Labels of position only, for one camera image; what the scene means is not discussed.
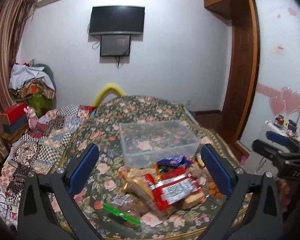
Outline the orange snack pieces bag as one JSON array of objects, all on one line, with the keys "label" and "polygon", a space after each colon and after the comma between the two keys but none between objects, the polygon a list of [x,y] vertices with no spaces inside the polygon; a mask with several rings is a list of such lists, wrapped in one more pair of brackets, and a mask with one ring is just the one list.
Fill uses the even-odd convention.
[{"label": "orange snack pieces bag", "polygon": [[207,194],[211,197],[214,197],[216,199],[222,199],[224,197],[224,195],[219,191],[219,188],[215,184],[212,177],[207,178],[205,189],[207,191]]}]

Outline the striped red curtain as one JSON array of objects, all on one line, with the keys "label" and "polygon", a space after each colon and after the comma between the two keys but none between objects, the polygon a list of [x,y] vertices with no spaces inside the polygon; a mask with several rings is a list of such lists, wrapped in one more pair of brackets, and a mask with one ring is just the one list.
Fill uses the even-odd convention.
[{"label": "striped red curtain", "polygon": [[[26,19],[35,0],[3,0],[0,3],[0,132],[1,113],[15,104],[8,90],[10,72],[16,63],[17,52]],[[8,155],[0,137],[0,163]]]}]

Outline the black wall television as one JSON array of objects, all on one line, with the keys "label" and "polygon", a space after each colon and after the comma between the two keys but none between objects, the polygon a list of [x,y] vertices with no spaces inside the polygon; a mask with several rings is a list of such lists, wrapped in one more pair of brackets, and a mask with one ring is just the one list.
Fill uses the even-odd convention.
[{"label": "black wall television", "polygon": [[144,30],[145,7],[93,7],[89,35],[141,35]]}]

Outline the pink heart decoration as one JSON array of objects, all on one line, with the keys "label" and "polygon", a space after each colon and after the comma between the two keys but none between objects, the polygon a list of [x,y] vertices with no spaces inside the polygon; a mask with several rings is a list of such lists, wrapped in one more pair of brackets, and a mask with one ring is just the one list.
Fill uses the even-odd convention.
[{"label": "pink heart decoration", "polygon": [[300,111],[300,93],[292,92],[290,88],[283,87],[278,95],[270,97],[269,107],[274,116],[298,112]]}]

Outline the wooden wardrobe frame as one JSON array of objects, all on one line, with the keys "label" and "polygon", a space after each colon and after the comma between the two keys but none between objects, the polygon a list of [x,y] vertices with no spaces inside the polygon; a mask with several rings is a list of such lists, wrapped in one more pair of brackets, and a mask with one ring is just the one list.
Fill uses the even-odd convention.
[{"label": "wooden wardrobe frame", "polygon": [[204,0],[204,7],[231,22],[231,57],[222,108],[221,136],[248,156],[239,144],[255,95],[258,76],[258,22],[253,0]]}]

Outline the pile of clothes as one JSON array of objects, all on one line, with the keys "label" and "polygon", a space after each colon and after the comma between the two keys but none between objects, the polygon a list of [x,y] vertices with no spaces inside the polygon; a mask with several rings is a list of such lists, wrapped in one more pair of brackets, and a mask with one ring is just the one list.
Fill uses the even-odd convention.
[{"label": "pile of clothes", "polygon": [[56,104],[56,83],[52,69],[43,63],[31,60],[14,64],[8,84],[16,102],[24,102],[41,117]]}]

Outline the blue snack bag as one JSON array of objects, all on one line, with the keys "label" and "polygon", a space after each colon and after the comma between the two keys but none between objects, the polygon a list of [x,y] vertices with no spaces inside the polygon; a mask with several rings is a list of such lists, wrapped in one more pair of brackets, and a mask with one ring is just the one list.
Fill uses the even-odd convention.
[{"label": "blue snack bag", "polygon": [[172,168],[178,168],[180,166],[187,166],[191,164],[193,164],[193,161],[184,155],[164,158],[157,162],[158,166],[167,166]]}]

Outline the dark grey box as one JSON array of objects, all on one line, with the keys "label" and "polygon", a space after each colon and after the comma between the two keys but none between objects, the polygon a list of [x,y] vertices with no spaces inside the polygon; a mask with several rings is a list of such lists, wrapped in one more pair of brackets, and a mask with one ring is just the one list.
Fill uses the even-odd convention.
[{"label": "dark grey box", "polygon": [[24,125],[28,124],[27,116],[26,114],[23,114],[19,119],[15,120],[14,123],[11,125],[9,124],[3,124],[4,132],[7,134],[13,134],[17,130],[21,129]]}]

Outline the floral green bedspread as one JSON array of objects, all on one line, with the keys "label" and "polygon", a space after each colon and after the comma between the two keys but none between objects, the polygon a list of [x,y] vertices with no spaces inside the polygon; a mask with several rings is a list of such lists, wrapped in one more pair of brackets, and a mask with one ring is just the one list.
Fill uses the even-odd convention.
[{"label": "floral green bedspread", "polygon": [[[150,96],[121,96],[98,107],[66,142],[55,167],[68,167],[89,144],[98,147],[99,158],[74,199],[104,239],[197,239],[225,197],[196,155],[211,144],[239,166],[223,139],[191,120],[181,104]],[[199,191],[159,211],[145,175],[161,180],[155,164],[173,155],[190,159],[183,168]]]}]

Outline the red snack pack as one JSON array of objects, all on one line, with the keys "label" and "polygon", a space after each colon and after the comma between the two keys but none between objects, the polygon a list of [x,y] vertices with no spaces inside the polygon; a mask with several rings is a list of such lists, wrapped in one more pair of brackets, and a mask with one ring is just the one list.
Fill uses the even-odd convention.
[{"label": "red snack pack", "polygon": [[167,210],[192,194],[202,193],[198,183],[182,166],[162,174],[158,181],[149,173],[144,177],[159,211]]}]

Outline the small dark wall monitor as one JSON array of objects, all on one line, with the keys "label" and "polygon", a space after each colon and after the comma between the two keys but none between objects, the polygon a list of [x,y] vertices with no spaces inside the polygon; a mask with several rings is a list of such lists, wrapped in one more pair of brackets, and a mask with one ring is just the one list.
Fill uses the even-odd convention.
[{"label": "small dark wall monitor", "polygon": [[101,57],[122,57],[130,55],[131,36],[104,35],[101,37]]}]

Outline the red box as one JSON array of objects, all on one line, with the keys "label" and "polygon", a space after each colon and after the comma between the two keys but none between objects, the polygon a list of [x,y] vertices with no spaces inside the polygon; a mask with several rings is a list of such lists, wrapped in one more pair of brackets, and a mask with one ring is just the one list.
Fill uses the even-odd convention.
[{"label": "red box", "polygon": [[16,120],[18,120],[25,114],[24,108],[26,108],[26,103],[20,102],[4,110],[0,114],[2,123],[7,125],[13,124]]}]

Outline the yellow foam tube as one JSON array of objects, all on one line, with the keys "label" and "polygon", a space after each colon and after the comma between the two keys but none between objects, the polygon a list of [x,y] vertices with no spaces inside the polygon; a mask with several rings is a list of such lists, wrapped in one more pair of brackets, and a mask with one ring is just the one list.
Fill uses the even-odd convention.
[{"label": "yellow foam tube", "polygon": [[114,94],[115,96],[124,96],[124,91],[115,83],[107,83],[98,93],[95,98],[92,106],[98,107],[103,100],[110,94]]}]

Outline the clear plastic storage box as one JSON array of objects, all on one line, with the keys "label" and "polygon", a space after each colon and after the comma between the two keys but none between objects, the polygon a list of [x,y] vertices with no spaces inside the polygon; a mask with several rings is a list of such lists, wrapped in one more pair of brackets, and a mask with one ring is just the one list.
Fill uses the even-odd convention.
[{"label": "clear plastic storage box", "polygon": [[177,120],[147,123],[121,123],[123,161],[128,168],[147,168],[172,156],[193,157],[200,139]]}]

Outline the pink plush toy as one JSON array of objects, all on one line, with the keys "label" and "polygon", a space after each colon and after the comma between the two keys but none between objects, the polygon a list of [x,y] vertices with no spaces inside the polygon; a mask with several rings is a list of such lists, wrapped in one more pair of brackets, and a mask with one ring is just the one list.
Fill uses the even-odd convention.
[{"label": "pink plush toy", "polygon": [[24,112],[26,113],[29,129],[34,129],[36,124],[38,123],[38,116],[36,115],[36,111],[33,107],[26,106],[24,108]]}]

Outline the white sliding wardrobe door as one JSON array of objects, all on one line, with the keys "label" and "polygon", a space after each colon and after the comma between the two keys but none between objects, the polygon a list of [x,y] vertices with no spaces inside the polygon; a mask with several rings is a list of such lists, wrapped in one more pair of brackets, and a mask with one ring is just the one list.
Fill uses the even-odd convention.
[{"label": "white sliding wardrobe door", "polygon": [[[300,7],[295,0],[253,0],[260,37],[256,92],[251,111],[239,140],[251,151],[266,121],[275,117],[269,99],[283,87],[300,93]],[[297,124],[300,136],[300,111],[281,114]]]}]

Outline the patchwork checkered quilt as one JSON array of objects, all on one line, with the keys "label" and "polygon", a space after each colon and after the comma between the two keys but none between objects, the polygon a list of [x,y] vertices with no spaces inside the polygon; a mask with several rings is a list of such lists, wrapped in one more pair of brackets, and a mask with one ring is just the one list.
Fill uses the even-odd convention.
[{"label": "patchwork checkered quilt", "polygon": [[36,127],[12,144],[0,176],[0,204],[18,206],[27,172],[47,174],[59,161],[72,134],[95,108],[67,105],[48,111]]}]

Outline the green clip bread bag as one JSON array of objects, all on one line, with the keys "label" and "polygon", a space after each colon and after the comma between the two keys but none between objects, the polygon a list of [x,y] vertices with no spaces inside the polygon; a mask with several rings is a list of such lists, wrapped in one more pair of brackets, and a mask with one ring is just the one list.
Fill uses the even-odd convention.
[{"label": "green clip bread bag", "polygon": [[147,214],[160,217],[153,195],[146,184],[145,174],[155,175],[154,168],[120,168],[118,176],[123,182],[121,193],[103,203],[103,209],[131,227],[139,226]]}]

